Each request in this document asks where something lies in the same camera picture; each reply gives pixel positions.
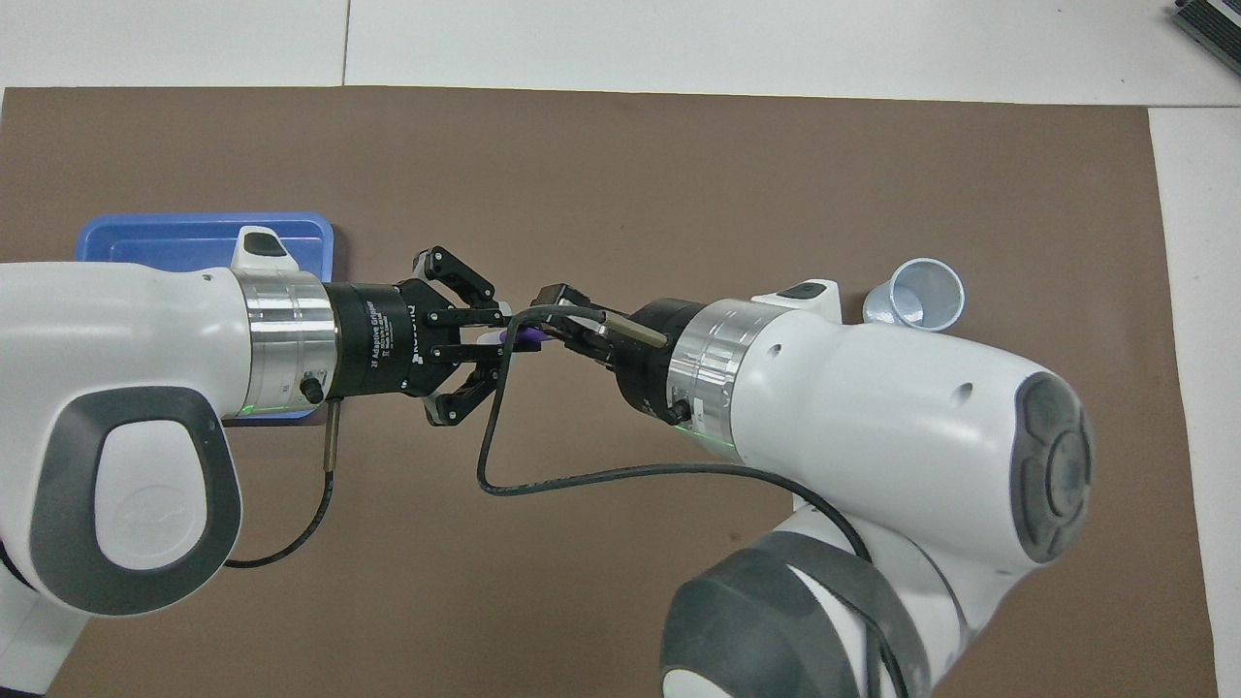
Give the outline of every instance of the white cup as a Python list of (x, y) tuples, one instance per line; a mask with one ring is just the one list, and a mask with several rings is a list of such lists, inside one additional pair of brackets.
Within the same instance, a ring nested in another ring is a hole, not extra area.
[(887, 282), (876, 286), (862, 304), (869, 323), (941, 332), (965, 308), (965, 287), (948, 265), (930, 257), (910, 260)]

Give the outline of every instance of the blue tray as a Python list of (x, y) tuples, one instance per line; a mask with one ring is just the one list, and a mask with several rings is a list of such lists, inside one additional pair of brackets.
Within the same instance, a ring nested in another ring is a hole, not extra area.
[[(331, 281), (335, 235), (328, 219), (308, 211), (253, 214), (140, 214), (99, 216), (78, 235), (79, 262), (134, 262), (166, 272), (227, 267), (237, 231), (261, 225), (276, 231), (302, 271)], [(238, 422), (299, 420), (314, 410), (238, 417)]]

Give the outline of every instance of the silver metal ring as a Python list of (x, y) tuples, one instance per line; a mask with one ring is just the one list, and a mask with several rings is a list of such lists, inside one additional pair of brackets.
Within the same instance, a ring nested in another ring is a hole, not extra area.
[(249, 389), (238, 416), (307, 410), (307, 379), (324, 394), (336, 368), (336, 319), (308, 272), (232, 270), (249, 315)]
[(709, 451), (740, 462), (732, 442), (732, 391), (746, 350), (788, 308), (726, 298), (699, 310), (668, 365), (668, 404), (685, 400), (692, 432)]

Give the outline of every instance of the purple object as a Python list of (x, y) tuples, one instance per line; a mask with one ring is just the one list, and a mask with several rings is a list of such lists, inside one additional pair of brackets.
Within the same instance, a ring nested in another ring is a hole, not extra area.
[[(509, 330), (500, 333), (500, 344), (509, 338)], [(547, 342), (551, 335), (532, 327), (524, 327), (517, 330), (517, 344), (539, 344), (540, 342)]]

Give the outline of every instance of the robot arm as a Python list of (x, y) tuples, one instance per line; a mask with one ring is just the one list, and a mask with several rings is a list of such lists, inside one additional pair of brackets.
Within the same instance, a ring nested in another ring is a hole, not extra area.
[[(563, 284), (536, 302), (598, 308)], [(829, 498), (874, 563), (799, 508), (676, 594), (665, 696), (866, 694), (867, 631), (894, 669), (885, 694), (926, 696), (1001, 597), (1081, 532), (1090, 424), (1069, 385), (1033, 361), (844, 325), (825, 279), (707, 306), (664, 298), (630, 318), (668, 342), (544, 327), (613, 370), (634, 409)]]
[(391, 391), (454, 425), (494, 388), (499, 349), (460, 329), (508, 307), (446, 250), (398, 284), (324, 284), (269, 230), (241, 232), (232, 267), (192, 273), (0, 265), (20, 396), (0, 419), (0, 694), (45, 692), (87, 617), (156, 611), (221, 568), (242, 515), (223, 420)]
[[(0, 420), (0, 686), (42, 693), (87, 616), (155, 611), (218, 570), (241, 523), (222, 420), (403, 392), (452, 426), (511, 356), (462, 327), (508, 325), (505, 347), (537, 348), (443, 248), (397, 284), (323, 284), (269, 231), (242, 232), (233, 267), (187, 274), (0, 265), (0, 375), (24, 400)], [(632, 314), (560, 284), (535, 306), (589, 308), (521, 315), (612, 370), (639, 411), (829, 498), (870, 549), (872, 564), (851, 558), (802, 507), (688, 582), (665, 628), (666, 696), (861, 696), (879, 686), (874, 657), (886, 694), (926, 696), (1081, 529), (1088, 424), (1037, 364), (844, 325), (823, 279)], [(462, 364), (465, 383), (442, 391)]]

